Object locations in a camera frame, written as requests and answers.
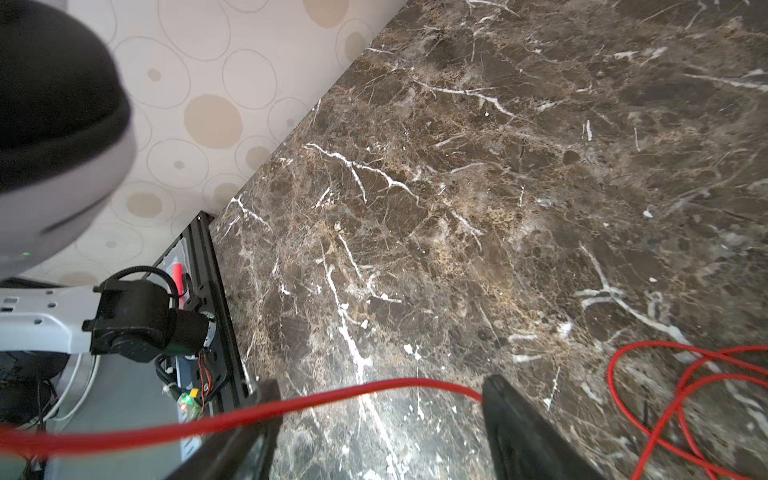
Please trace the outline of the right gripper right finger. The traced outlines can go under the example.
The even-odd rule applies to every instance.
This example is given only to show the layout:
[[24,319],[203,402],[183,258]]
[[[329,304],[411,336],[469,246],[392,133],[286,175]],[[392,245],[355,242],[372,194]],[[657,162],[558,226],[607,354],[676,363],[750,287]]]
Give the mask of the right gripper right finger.
[[482,411],[498,479],[602,477],[504,377],[484,379]]

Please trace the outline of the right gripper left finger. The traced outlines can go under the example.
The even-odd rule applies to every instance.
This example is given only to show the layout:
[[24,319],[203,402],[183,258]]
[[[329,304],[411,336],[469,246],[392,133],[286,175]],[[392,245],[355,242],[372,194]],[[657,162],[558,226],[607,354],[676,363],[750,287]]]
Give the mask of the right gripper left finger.
[[213,434],[167,479],[269,479],[282,423],[279,415]]

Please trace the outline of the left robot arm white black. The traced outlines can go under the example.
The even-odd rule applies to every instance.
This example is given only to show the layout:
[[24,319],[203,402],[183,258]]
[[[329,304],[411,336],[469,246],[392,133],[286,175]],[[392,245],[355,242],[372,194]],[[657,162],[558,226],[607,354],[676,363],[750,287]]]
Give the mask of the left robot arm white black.
[[[132,108],[107,46],[64,9],[1,5],[1,275],[74,243],[129,173]],[[180,306],[172,277],[129,268],[96,286],[1,291],[1,348],[118,354],[147,363],[194,355],[213,327]]]

